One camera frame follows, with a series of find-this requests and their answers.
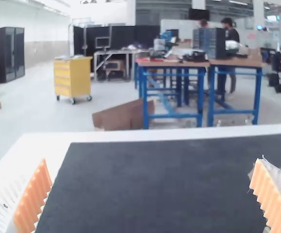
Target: ceiling light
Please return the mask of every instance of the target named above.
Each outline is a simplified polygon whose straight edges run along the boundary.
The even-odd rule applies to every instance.
[[[241,2],[241,1],[233,1],[233,0],[229,0],[230,3],[234,3],[234,4],[238,4],[238,5],[243,5],[243,6],[247,6],[248,4],[246,2]]]

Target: wooden tabletop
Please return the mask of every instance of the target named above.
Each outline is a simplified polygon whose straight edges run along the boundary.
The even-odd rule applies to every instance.
[[[141,67],[209,67],[209,62],[183,62],[178,61],[168,61],[164,62],[154,62],[154,61],[141,61],[137,62]]]
[[[235,67],[264,67],[264,64],[248,58],[237,58],[230,60],[210,59],[208,62],[183,62],[175,60],[164,60],[163,62],[155,61],[137,61],[141,67],[209,67],[210,65],[235,66]]]
[[[217,66],[264,67],[262,61],[256,61],[249,58],[233,58],[229,60],[210,59],[210,64]]]

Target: yellow rolling cart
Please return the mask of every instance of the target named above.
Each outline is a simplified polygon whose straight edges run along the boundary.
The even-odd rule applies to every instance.
[[[91,101],[91,59],[92,57],[75,57],[55,59],[54,83],[57,101],[60,96],[70,97],[75,104],[75,97],[87,96]]]

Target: cart caster wheel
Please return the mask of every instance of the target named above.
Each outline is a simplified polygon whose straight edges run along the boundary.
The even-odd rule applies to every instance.
[[[92,96],[88,96],[87,101],[91,101],[91,100],[92,100]]]

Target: blue table leg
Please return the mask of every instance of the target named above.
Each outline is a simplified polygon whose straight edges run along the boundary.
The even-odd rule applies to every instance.
[[[253,125],[258,124],[259,107],[261,100],[261,85],[262,85],[262,69],[256,69],[256,86],[255,86],[255,98],[254,98],[254,119],[252,121]]]
[[[219,66],[218,71],[227,72],[226,66]],[[217,91],[221,95],[221,101],[225,102],[225,86],[226,86],[227,74],[217,74]]]
[[[215,102],[215,66],[209,68],[210,93],[208,106],[208,127],[213,127],[214,123],[214,102]]]
[[[189,69],[184,69],[184,102],[189,105]]]
[[[166,69],[163,69],[163,88],[166,88]]]
[[[143,126],[144,130],[149,129],[149,115],[148,115],[148,103],[147,103],[147,76],[142,73],[142,85],[143,85]]]
[[[176,69],[176,93],[177,93],[177,106],[181,107],[182,99],[182,69]]]
[[[173,69],[170,69],[170,88],[173,88],[173,76],[172,76],[172,73],[173,73]]]
[[[139,99],[142,98],[142,80],[143,80],[143,67],[139,67],[138,69],[138,81],[139,81]]]
[[[135,89],[137,89],[138,81],[139,81],[138,68],[139,68],[139,64],[136,62],[134,65],[134,87],[135,87]]]
[[[198,118],[197,127],[202,127],[203,105],[204,105],[204,68],[198,69]]]

